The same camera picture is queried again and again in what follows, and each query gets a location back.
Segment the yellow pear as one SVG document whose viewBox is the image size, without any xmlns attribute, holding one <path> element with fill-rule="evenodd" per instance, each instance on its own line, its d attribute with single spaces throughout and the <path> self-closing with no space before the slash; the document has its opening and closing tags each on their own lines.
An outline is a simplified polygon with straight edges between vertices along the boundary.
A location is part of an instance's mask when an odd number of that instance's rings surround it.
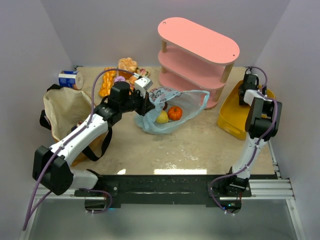
<svg viewBox="0 0 320 240">
<path fill-rule="evenodd" d="M 169 122 L 168 114 L 165 110 L 162 110 L 159 114 L 159 116 L 155 120 L 158 124 L 166 124 Z"/>
</svg>

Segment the small round bun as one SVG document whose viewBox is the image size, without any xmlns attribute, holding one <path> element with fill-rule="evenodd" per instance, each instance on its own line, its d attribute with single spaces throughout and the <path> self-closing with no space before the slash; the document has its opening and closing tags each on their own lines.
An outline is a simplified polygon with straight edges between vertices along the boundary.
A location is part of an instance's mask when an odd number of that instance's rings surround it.
<svg viewBox="0 0 320 240">
<path fill-rule="evenodd" d="M 138 79 L 137 77 L 131 76 L 131 77 L 128 79 L 128 81 L 129 81 L 129 83 L 130 83 L 132 86 L 134 86 L 134 85 L 135 85 L 135 81 L 136 81 L 137 79 Z"/>
</svg>

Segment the small orange pumpkin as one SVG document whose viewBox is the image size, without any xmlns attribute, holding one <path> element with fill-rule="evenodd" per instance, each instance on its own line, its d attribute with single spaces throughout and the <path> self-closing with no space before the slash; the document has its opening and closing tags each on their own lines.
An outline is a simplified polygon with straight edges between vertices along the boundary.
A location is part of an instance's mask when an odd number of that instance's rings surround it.
<svg viewBox="0 0 320 240">
<path fill-rule="evenodd" d="M 183 116 L 183 110 L 179 106 L 172 106 L 168 112 L 168 119 L 171 121 L 178 121 Z"/>
</svg>

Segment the blue printed plastic bag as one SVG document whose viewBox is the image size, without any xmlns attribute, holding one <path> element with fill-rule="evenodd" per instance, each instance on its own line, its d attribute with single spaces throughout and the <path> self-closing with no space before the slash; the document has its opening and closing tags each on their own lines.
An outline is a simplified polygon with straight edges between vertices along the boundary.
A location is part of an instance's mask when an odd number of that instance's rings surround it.
<svg viewBox="0 0 320 240">
<path fill-rule="evenodd" d="M 149 91 L 154 109 L 144 116 L 136 115 L 135 123 L 144 132 L 170 134 L 188 120 L 198 116 L 206 107 L 210 93 L 206 90 L 178 91 L 157 87 Z"/>
</svg>

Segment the brown paper tote bag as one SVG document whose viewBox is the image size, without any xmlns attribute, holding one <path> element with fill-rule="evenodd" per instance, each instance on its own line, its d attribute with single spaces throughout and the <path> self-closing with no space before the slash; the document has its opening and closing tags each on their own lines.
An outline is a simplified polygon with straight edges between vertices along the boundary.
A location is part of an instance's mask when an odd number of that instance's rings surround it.
<svg viewBox="0 0 320 240">
<path fill-rule="evenodd" d="M 75 90 L 57 84 L 50 86 L 43 96 L 44 110 L 41 111 L 39 123 L 51 131 L 55 142 L 70 134 L 78 124 L 83 123 L 90 115 L 92 100 L 82 90 Z M 73 167 L 85 160 L 98 161 L 104 156 L 112 132 L 103 133 L 94 139 L 71 164 Z"/>
</svg>

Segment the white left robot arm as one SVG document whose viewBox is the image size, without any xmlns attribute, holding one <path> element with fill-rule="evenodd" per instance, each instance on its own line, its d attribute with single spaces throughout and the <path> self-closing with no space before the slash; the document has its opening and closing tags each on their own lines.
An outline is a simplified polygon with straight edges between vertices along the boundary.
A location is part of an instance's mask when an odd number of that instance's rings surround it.
<svg viewBox="0 0 320 240">
<path fill-rule="evenodd" d="M 142 77 L 134 82 L 134 90 L 125 81 L 116 82 L 110 90 L 107 102 L 101 102 L 88 118 L 64 139 L 46 148 L 40 146 L 34 154 L 32 177 L 36 185 L 43 185 L 59 196 L 68 189 L 93 189 L 98 175 L 89 170 L 72 170 L 76 157 L 100 135 L 107 133 L 108 140 L 112 127 L 127 112 L 144 116 L 154 109 L 149 100 L 148 89 L 153 82 Z"/>
</svg>

